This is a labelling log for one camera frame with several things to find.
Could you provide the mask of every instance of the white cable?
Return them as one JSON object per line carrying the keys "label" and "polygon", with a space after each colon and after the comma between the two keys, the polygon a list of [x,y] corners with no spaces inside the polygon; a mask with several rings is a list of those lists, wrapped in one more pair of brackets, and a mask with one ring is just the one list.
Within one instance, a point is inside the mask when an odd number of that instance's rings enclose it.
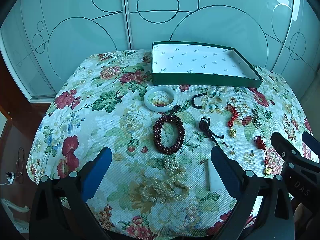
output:
{"label": "white cable", "polygon": [[[17,163],[18,163],[18,161],[19,160],[21,160],[21,162],[22,162],[22,168],[21,168],[21,171],[20,172],[18,172],[18,170],[17,170]],[[21,158],[18,158],[18,160],[17,160],[17,162],[16,162],[16,172],[17,173],[20,173],[20,175],[16,175],[16,173],[14,173],[14,174],[8,174],[8,175],[6,175],[5,177],[7,178],[7,177],[9,177],[9,176],[12,176],[12,177],[20,177],[21,175],[22,175],[22,172],[23,172],[23,161],[22,161],[22,159]],[[10,185],[11,183],[4,183],[4,184],[0,184],[0,186],[1,185]]]}

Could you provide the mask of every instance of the power plug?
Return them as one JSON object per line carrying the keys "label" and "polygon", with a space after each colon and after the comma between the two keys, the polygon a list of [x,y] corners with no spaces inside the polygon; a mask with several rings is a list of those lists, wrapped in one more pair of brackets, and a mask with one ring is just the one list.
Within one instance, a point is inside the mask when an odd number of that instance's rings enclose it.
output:
{"label": "power plug", "polygon": [[7,177],[7,180],[9,181],[10,184],[12,184],[12,183],[13,183],[13,180],[14,180],[14,173],[11,172],[11,174],[8,173],[8,175],[9,175],[9,176]]}

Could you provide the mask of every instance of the pearl necklace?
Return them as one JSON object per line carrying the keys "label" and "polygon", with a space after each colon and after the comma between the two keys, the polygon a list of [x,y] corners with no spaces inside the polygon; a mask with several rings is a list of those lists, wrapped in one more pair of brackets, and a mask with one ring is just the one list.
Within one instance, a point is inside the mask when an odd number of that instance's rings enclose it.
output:
{"label": "pearl necklace", "polygon": [[[142,197],[156,203],[167,203],[185,199],[189,194],[189,187],[181,183],[180,179],[186,178],[186,168],[169,158],[164,159],[164,168],[169,178],[165,181],[152,178],[151,185],[146,185],[141,189]],[[174,193],[176,187],[182,189],[182,194]],[[150,190],[154,190],[158,196],[149,196]]]}

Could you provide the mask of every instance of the red bead necklace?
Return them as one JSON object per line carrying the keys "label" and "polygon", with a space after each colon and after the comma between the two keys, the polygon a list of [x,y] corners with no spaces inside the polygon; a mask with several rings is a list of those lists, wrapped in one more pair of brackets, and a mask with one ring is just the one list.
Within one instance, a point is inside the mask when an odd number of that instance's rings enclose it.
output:
{"label": "red bead necklace", "polygon": [[231,128],[233,126],[233,121],[239,117],[239,114],[235,107],[230,104],[227,105],[227,109],[232,113],[232,117],[227,123],[228,127]]}

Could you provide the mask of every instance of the small pendant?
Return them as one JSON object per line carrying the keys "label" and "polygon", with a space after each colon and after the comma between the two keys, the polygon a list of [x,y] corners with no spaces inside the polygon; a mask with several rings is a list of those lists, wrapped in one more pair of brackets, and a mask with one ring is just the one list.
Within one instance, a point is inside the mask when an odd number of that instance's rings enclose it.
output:
{"label": "small pendant", "polygon": [[263,169],[263,173],[264,173],[265,175],[270,175],[270,174],[272,173],[272,169],[271,169],[270,167],[265,167],[265,168]]}
{"label": "small pendant", "polygon": [[236,129],[230,128],[230,136],[231,136],[231,137],[236,137],[236,135],[237,135],[236,132],[237,132]]}

